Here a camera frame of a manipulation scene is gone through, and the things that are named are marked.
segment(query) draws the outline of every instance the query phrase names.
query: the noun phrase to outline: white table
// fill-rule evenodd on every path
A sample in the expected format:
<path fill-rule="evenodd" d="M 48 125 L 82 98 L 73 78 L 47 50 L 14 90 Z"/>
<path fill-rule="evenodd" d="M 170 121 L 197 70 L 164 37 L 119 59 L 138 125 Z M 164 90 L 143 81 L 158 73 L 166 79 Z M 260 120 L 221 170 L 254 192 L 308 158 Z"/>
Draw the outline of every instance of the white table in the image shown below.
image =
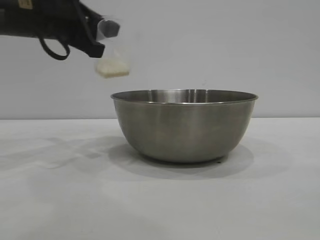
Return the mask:
<path fill-rule="evenodd" d="M 222 163 L 149 162 L 117 120 L 0 121 L 1 240 L 319 240 L 320 118 L 252 119 Z"/>

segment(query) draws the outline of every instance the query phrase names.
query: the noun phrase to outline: metal bowl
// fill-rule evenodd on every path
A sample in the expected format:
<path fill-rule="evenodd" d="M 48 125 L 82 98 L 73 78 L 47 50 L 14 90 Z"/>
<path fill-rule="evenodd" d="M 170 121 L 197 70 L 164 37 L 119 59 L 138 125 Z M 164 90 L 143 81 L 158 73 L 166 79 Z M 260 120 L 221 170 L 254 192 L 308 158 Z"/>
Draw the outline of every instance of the metal bowl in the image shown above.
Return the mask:
<path fill-rule="evenodd" d="M 129 144 L 148 157 L 198 163 L 234 149 L 257 95 L 225 90 L 139 90 L 111 96 Z"/>

